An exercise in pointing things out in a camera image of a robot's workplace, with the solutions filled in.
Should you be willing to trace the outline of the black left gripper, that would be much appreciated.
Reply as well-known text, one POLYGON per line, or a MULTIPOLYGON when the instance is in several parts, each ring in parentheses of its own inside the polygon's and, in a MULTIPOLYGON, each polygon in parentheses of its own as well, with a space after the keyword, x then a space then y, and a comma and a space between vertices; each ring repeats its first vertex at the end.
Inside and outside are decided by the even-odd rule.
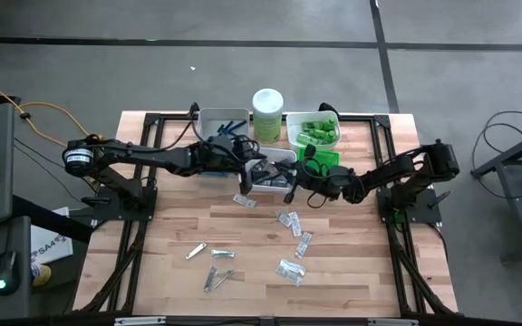
POLYGON ((253 187, 253 180, 269 177, 266 170, 254 170, 252 177, 247 172, 247 162, 260 159, 255 167, 269 164, 268 158, 261 159, 260 146, 256 140, 246 135, 219 135, 200 140, 188 146, 191 158, 197 163, 199 172, 219 172, 239 175, 239 192, 247 195, 253 187))

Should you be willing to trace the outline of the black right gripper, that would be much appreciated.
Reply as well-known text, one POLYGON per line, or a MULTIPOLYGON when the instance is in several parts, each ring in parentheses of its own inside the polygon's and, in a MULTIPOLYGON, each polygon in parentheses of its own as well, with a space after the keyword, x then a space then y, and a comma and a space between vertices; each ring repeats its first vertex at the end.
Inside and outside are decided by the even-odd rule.
POLYGON ((276 163, 278 168, 294 168, 280 170, 275 177, 281 180, 293 180, 291 190, 285 195, 284 202, 290 204, 298 187, 319 194, 330 201, 340 196, 350 204, 361 202, 361 180, 352 168, 332 166, 325 175, 309 166, 306 162, 282 160, 276 163))

